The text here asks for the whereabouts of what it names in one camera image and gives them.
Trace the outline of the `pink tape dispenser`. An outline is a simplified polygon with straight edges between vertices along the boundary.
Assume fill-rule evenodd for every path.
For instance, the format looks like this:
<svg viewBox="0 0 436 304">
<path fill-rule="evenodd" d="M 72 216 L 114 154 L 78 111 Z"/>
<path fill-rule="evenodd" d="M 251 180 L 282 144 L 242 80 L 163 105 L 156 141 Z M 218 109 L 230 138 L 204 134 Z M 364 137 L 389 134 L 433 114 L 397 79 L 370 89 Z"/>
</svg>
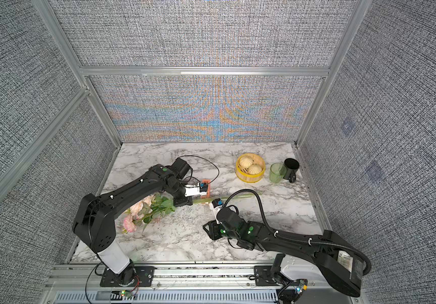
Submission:
<svg viewBox="0 0 436 304">
<path fill-rule="evenodd" d="M 210 190 L 211 190 L 210 183 L 211 183 L 210 179 L 203 179 L 200 182 L 200 197 L 201 198 L 210 198 L 211 197 L 211 195 L 210 195 Z"/>
</svg>

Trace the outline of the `pink artificial rose stem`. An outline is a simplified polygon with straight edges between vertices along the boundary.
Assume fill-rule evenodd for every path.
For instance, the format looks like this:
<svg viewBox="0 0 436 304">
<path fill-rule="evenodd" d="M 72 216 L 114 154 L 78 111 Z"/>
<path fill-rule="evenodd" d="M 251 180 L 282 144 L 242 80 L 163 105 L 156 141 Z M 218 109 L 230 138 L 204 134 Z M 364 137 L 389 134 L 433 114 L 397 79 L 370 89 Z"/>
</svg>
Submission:
<svg viewBox="0 0 436 304">
<path fill-rule="evenodd" d="M 120 230 L 123 233 L 135 233 L 139 227 L 143 227 L 144 231 L 148 224 L 172 214 L 176 209 L 171 198 L 161 194 L 147 196 L 123 213 Z"/>
</svg>

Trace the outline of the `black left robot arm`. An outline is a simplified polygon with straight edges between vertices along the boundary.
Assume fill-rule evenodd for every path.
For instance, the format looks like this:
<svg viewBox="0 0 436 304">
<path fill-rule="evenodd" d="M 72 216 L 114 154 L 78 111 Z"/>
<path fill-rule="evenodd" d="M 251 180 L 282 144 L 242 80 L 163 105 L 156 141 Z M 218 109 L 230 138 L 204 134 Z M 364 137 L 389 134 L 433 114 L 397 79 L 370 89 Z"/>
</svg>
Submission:
<svg viewBox="0 0 436 304">
<path fill-rule="evenodd" d="M 122 281 L 133 279 L 133 262 L 115 240 L 115 220 L 133 205 L 159 192 L 172 196 L 173 207 L 191 205 L 192 198 L 186 196 L 183 182 L 190 170 L 188 163 L 178 158 L 172 165 L 157 164 L 149 168 L 141 177 L 117 190 L 100 196 L 86 195 L 77 209 L 73 233 Z"/>
</svg>

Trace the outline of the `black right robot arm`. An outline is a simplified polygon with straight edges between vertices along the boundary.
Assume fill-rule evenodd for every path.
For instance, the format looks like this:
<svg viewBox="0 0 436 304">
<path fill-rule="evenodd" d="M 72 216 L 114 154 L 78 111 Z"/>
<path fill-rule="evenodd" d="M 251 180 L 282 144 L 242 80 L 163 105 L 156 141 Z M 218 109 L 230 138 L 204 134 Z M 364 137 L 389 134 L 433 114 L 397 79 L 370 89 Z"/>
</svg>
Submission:
<svg viewBox="0 0 436 304">
<path fill-rule="evenodd" d="M 301 258 L 315 265 L 335 290 L 355 298 L 361 295 L 362 278 L 371 270 L 371 262 L 337 233 L 325 230 L 322 235 L 305 235 L 270 229 L 242 219 L 229 207 L 217 217 L 203 225 L 210 239 L 235 239 L 241 249 Z"/>
</svg>

